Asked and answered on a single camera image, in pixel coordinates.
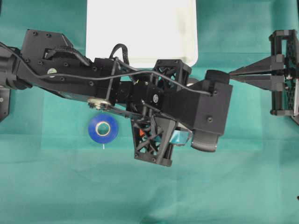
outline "tape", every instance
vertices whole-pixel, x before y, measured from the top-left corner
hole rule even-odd
[[[169,143],[176,146],[183,146],[191,138],[192,133],[187,131],[174,130]],[[157,142],[161,142],[160,136],[155,138]]]
[[[89,136],[97,143],[107,144],[113,141],[118,134],[118,125],[116,120],[106,114],[100,114],[91,119],[88,126]]]

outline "white tray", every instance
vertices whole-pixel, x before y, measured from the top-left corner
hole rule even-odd
[[[198,59],[196,0],[87,0],[86,56],[109,57],[124,43],[130,65],[152,68],[157,59]],[[121,50],[115,56],[121,57]]]

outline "cable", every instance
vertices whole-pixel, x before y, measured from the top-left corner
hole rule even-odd
[[[126,68],[128,68],[128,69],[131,69],[131,70],[133,70],[133,71],[140,71],[139,69],[136,69],[136,68],[134,68],[134,67],[132,67],[132,66],[130,66],[130,65],[124,63],[124,62],[122,62],[118,57],[116,57],[115,60],[116,60],[119,64],[121,64],[122,66],[124,66],[124,67],[126,67]]]
[[[123,58],[123,61],[124,63],[126,63],[127,65],[129,65],[129,58],[128,58],[128,48],[126,45],[122,44],[122,43],[118,43],[115,45],[115,47],[112,49],[112,52],[110,54],[110,59],[113,58],[113,55],[115,54],[115,52],[121,48],[122,50],[122,58]]]
[[[176,84],[177,86],[179,86],[183,89],[186,89],[190,92],[201,93],[201,94],[208,95],[208,96],[212,95],[211,93],[209,93],[207,91],[190,89],[189,87],[186,87],[186,86],[182,85],[181,83],[179,83],[175,80],[172,80],[171,78],[167,77],[166,75],[163,75],[163,74],[161,74],[157,71],[153,71],[153,70],[139,70],[139,71],[135,71],[135,72],[129,72],[129,73],[124,73],[124,74],[119,74],[119,75],[114,75],[114,76],[106,76],[106,77],[84,77],[84,76],[65,74],[65,73],[51,73],[51,74],[46,74],[46,75],[40,76],[24,61],[24,59],[21,56],[19,56],[17,53],[15,53],[13,50],[11,50],[8,46],[3,44],[2,42],[0,42],[0,46],[3,47],[4,49],[6,49],[9,53],[16,56],[24,64],[24,66],[32,73],[32,75],[34,75],[36,78],[39,78],[39,79],[45,79],[45,78],[49,78],[49,77],[53,77],[53,76],[59,76],[59,77],[71,77],[71,78],[78,78],[78,79],[85,79],[85,80],[101,81],[101,80],[108,80],[111,78],[120,78],[120,77],[125,77],[125,76],[135,76],[135,75],[141,75],[141,74],[147,74],[147,75],[154,74],[154,75],[160,76],[161,78],[164,78],[164,79],[166,79],[166,80]],[[129,66],[129,65],[125,64],[124,62],[121,62],[120,60],[118,60],[118,62],[125,67]]]

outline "blue tape roll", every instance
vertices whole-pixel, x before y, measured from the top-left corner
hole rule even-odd
[[[101,135],[98,132],[98,127],[101,124],[106,124],[108,126],[108,132]],[[106,114],[100,114],[93,119],[91,119],[88,126],[89,136],[97,143],[106,144],[113,141],[118,134],[118,125],[116,120]]]

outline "green cloth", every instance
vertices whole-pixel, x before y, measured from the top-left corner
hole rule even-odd
[[[197,14],[198,79],[263,59],[274,30],[299,29],[296,0],[198,0]],[[28,28],[64,33],[84,53],[86,1],[3,0],[0,41],[21,48]],[[0,224],[299,223],[299,126],[270,115],[270,92],[231,84],[216,153],[188,142],[171,168],[134,160],[128,119],[115,116],[119,135],[103,150],[88,136],[98,112],[86,103],[12,91],[0,124]]]

